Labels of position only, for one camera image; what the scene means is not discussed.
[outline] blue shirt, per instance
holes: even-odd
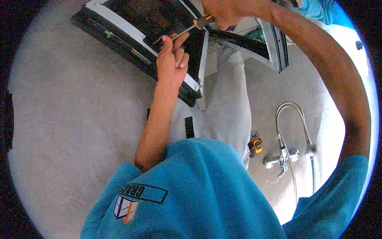
[[[145,173],[122,163],[88,214],[81,238],[339,238],[356,208],[367,160],[339,162],[293,219],[280,225],[271,205],[228,144],[174,143]]]
[[[335,0],[302,0],[302,6],[291,10],[315,18],[326,25],[336,24],[355,30],[350,19]]]

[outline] embroidered logo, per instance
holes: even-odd
[[[126,224],[131,222],[137,212],[139,203],[143,201],[163,204],[168,191],[145,184],[126,184],[118,193],[114,205],[116,220],[122,219]]]
[[[132,201],[118,195],[113,210],[115,219],[122,219],[125,224],[131,222],[134,219],[140,202],[141,201]]]

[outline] worker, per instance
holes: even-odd
[[[251,126],[244,62],[240,52],[227,47],[219,53],[217,85],[204,115],[210,138],[168,143],[189,56],[180,47],[187,34],[174,44],[164,36],[134,165],[119,166],[89,212],[81,237],[339,238],[365,183],[371,133],[365,88],[351,59],[325,31],[270,0],[202,4],[221,30],[243,17],[260,17],[309,57],[345,123],[336,169],[315,194],[300,198],[293,219],[280,225],[243,161]]]
[[[305,17],[314,18],[325,25],[340,25],[355,30],[354,25],[335,0],[276,0]]]

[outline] screwdriver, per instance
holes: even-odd
[[[186,30],[184,30],[181,33],[179,33],[178,35],[176,35],[172,40],[175,40],[176,38],[182,36],[183,34],[185,34],[186,32],[190,31],[191,29],[193,29],[195,27],[198,28],[199,30],[201,30],[205,25],[207,25],[209,23],[214,23],[214,22],[215,22],[215,20],[214,20],[214,18],[212,17],[211,14],[207,14],[207,15],[201,17],[201,18],[195,19],[194,20],[194,24],[192,26],[190,26]]]

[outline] yellow screwdriver handle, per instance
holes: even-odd
[[[211,14],[207,14],[199,19],[194,20],[194,25],[201,30],[205,25],[215,22]]]

